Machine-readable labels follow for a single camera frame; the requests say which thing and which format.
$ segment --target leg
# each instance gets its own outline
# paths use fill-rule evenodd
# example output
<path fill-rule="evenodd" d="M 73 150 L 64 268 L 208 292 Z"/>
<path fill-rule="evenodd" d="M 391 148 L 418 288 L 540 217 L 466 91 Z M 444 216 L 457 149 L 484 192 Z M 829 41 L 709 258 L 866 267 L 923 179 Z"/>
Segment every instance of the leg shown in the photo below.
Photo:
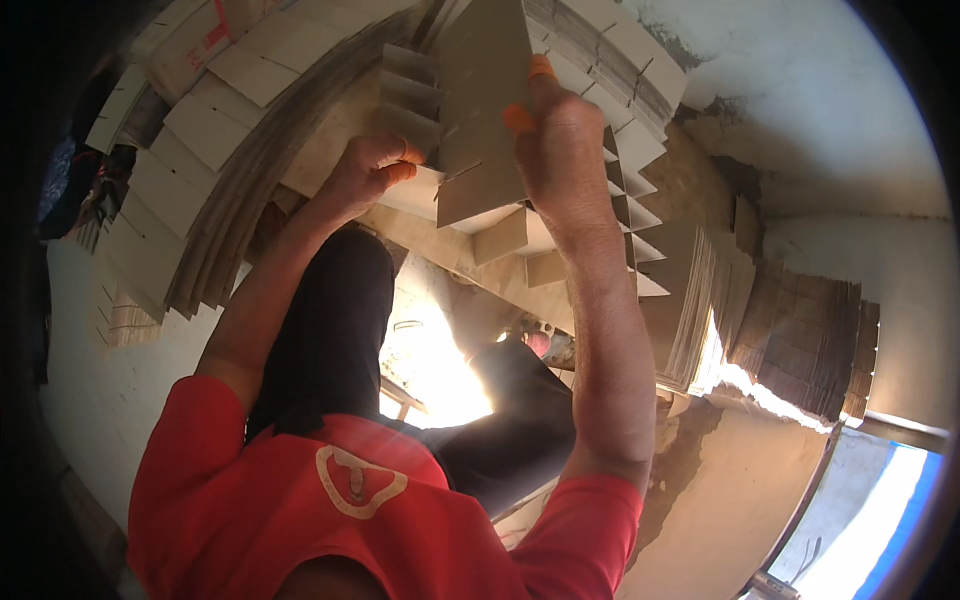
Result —
<path fill-rule="evenodd" d="M 323 415 L 379 416 L 380 347 L 394 304 L 394 263 L 375 237 L 341 229 L 307 267 L 264 369 L 247 441 L 305 435 Z"/>
<path fill-rule="evenodd" d="M 420 434 L 450 488 L 475 497 L 490 516 L 558 476 L 573 449 L 570 390 L 520 341 L 507 340 L 470 362 L 493 414 Z"/>

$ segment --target t-shirt logo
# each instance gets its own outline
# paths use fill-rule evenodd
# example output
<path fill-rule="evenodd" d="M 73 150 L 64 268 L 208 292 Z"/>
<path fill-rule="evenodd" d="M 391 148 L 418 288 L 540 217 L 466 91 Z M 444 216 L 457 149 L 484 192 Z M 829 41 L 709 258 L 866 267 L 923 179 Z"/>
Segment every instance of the t-shirt logo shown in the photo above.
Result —
<path fill-rule="evenodd" d="M 317 473 L 333 506 L 344 515 L 364 520 L 407 489 L 403 473 L 368 463 L 335 445 L 317 450 Z"/>

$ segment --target cardboard box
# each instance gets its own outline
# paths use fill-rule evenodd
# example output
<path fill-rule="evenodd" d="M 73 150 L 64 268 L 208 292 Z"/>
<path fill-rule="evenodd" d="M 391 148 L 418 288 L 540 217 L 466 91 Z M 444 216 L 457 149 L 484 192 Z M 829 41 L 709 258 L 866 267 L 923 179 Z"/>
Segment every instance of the cardboard box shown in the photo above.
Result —
<path fill-rule="evenodd" d="M 206 66 L 264 16 L 292 0 L 174 0 L 133 42 L 156 92 L 170 105 L 193 87 Z"/>

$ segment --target man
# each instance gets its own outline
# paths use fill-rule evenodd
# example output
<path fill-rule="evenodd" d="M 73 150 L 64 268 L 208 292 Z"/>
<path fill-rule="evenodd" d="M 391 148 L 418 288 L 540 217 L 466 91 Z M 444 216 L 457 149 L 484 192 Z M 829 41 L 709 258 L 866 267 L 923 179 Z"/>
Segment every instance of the man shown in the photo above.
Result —
<path fill-rule="evenodd" d="M 568 274 L 572 447 L 562 384 L 509 341 L 474 360 L 513 362 L 488 372 L 493 415 L 431 437 L 376 414 L 392 265 L 374 238 L 335 231 L 421 156 L 398 138 L 354 139 L 167 399 L 130 506 L 130 564 L 153 597 L 612 597 L 653 455 L 653 362 L 607 192 L 603 116 L 543 56 L 530 88 L 536 115 L 504 118 Z M 553 476 L 556 448 L 560 484 L 508 553 L 489 514 L 525 476 Z"/>

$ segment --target concrete wall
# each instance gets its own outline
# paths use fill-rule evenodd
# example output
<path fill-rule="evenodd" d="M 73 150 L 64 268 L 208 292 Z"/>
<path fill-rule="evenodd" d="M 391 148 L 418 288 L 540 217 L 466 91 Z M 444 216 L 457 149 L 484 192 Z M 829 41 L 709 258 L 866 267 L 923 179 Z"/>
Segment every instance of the concrete wall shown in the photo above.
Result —
<path fill-rule="evenodd" d="M 827 436 L 710 405 L 660 433 L 619 600 L 729 600 L 792 517 Z"/>
<path fill-rule="evenodd" d="M 764 216 L 949 215 L 916 105 L 843 0 L 623 0 L 689 76 L 684 130 Z"/>
<path fill-rule="evenodd" d="M 764 253 L 788 269 L 863 285 L 880 304 L 867 408 L 950 429 L 956 418 L 960 283 L 953 225 L 884 217 L 767 223 Z"/>

